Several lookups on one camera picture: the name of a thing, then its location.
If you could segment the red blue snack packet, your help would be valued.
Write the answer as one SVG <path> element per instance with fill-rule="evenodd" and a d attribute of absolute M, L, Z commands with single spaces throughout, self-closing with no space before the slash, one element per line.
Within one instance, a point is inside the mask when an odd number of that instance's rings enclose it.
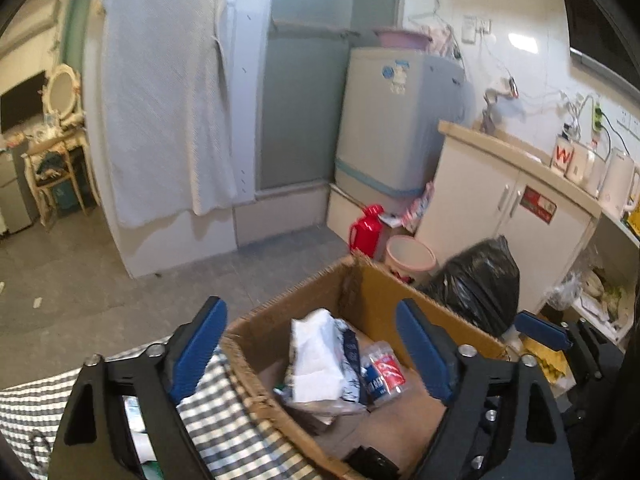
<path fill-rule="evenodd" d="M 408 388 L 406 375 L 386 341 L 367 346 L 360 366 L 364 390 L 369 403 L 376 408 L 401 396 Z"/>

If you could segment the black garbage bag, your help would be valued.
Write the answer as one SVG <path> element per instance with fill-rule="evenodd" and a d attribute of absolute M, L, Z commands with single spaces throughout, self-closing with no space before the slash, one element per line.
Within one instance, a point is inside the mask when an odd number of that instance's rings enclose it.
<path fill-rule="evenodd" d="M 520 269 L 503 235 L 450 258 L 420 292 L 465 321 L 499 338 L 512 325 L 520 300 Z"/>

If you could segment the black small object in box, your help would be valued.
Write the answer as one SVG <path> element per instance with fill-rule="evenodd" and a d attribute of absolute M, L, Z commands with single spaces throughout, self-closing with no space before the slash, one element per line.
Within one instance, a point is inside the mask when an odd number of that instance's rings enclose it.
<path fill-rule="evenodd" d="M 399 468 L 372 446 L 358 446 L 349 452 L 344 462 L 370 480 L 398 480 Z"/>

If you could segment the white electric kettle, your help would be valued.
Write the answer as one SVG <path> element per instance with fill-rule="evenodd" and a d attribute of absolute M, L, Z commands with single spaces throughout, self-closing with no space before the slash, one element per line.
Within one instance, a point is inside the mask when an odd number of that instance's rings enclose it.
<path fill-rule="evenodd" d="M 616 220 L 633 212 L 639 203 L 639 165 L 624 151 L 613 148 L 608 158 L 598 202 Z"/>

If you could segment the pink white waste bin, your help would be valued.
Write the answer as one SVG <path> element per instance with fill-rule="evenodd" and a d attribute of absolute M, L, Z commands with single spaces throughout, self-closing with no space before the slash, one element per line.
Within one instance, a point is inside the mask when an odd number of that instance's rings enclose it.
<path fill-rule="evenodd" d="M 394 235 L 386 243 L 384 264 L 398 280 L 420 285 L 437 269 L 434 252 L 408 235 Z"/>

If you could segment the white kitchen cabinet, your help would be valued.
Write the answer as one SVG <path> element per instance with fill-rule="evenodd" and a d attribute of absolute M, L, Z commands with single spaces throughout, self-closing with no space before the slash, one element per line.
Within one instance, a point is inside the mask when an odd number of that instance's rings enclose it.
<path fill-rule="evenodd" d="M 537 313 L 596 229 L 602 209 L 529 152 L 440 122 L 434 194 L 416 239 L 445 263 L 485 238 L 504 236 L 520 269 L 522 310 Z"/>

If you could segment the white cup red letter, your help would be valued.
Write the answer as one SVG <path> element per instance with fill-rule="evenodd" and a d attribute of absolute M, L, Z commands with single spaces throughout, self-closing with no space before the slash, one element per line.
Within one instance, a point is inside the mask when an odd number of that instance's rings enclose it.
<path fill-rule="evenodd" d="M 550 169 L 564 176 L 574 154 L 574 143 L 565 136 L 558 136 L 551 154 Z"/>

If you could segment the red thermos jug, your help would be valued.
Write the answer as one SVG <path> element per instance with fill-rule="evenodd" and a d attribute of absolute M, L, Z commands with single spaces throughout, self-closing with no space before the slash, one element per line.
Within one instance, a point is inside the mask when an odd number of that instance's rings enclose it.
<path fill-rule="evenodd" d="M 378 258 L 378 244 L 383 233 L 383 223 L 380 214 L 384 208 L 380 204 L 364 207 L 362 217 L 349 228 L 348 248 L 354 254 L 360 252 L 372 260 Z"/>

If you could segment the grey small refrigerator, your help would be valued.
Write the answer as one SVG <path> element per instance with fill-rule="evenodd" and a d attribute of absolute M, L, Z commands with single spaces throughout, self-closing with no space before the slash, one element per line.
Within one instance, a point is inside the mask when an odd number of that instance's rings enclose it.
<path fill-rule="evenodd" d="M 39 211 L 25 177 L 23 154 L 28 143 L 23 142 L 1 154 L 0 207 L 10 234 L 32 226 L 39 218 Z"/>

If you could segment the white vanity table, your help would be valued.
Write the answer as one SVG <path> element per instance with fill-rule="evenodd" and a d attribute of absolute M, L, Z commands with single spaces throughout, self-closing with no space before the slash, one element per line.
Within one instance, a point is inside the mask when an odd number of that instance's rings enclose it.
<path fill-rule="evenodd" d="M 52 228 L 58 216 L 58 203 L 54 197 L 57 185 L 70 182 L 81 212 L 85 216 L 88 214 L 78 180 L 78 168 L 84 170 L 91 199 L 96 206 L 101 206 L 85 128 L 73 128 L 55 138 L 32 144 L 22 159 L 25 178 L 36 201 L 40 223 L 46 231 Z"/>

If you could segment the grey washing machine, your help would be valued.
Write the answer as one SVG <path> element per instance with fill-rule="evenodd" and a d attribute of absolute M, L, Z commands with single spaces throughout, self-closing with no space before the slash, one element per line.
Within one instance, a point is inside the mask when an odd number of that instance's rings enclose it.
<path fill-rule="evenodd" d="M 402 214 L 434 177 L 444 137 L 469 107 L 460 64 L 421 50 L 350 51 L 335 184 L 363 205 Z"/>

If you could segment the white oval vanity mirror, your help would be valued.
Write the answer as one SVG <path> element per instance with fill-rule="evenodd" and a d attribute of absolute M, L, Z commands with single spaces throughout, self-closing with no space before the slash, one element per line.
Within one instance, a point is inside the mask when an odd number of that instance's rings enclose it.
<path fill-rule="evenodd" d="M 62 128 L 77 126 L 84 120 L 81 105 L 81 79 L 67 64 L 58 64 L 42 87 L 42 109 L 46 119 Z"/>

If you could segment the pink plastic basin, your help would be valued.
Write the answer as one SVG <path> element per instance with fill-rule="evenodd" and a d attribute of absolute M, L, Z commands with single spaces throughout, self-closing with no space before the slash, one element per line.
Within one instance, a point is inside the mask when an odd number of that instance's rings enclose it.
<path fill-rule="evenodd" d="M 432 38 L 423 32 L 414 30 L 383 27 L 374 30 L 380 46 L 385 49 L 408 49 L 427 51 Z"/>

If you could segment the white hanging towel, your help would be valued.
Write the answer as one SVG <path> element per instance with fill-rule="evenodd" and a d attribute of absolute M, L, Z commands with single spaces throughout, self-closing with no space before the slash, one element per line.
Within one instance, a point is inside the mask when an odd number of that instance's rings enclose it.
<path fill-rule="evenodd" d="M 101 96 L 117 222 L 137 229 L 236 196 L 219 25 L 226 0 L 101 0 Z"/>

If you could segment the frosted glass door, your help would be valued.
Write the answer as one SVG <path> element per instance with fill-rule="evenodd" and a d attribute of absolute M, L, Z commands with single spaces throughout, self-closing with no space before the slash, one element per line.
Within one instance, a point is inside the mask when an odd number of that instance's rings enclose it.
<path fill-rule="evenodd" d="M 374 46 L 399 0 L 271 0 L 257 187 L 330 180 L 350 51 Z"/>

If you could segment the black wall television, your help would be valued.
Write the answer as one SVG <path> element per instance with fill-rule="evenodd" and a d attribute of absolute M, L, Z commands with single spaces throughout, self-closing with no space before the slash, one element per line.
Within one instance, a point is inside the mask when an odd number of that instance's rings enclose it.
<path fill-rule="evenodd" d="M 42 89 L 46 83 L 46 73 L 40 72 L 2 94 L 2 132 L 42 115 Z"/>

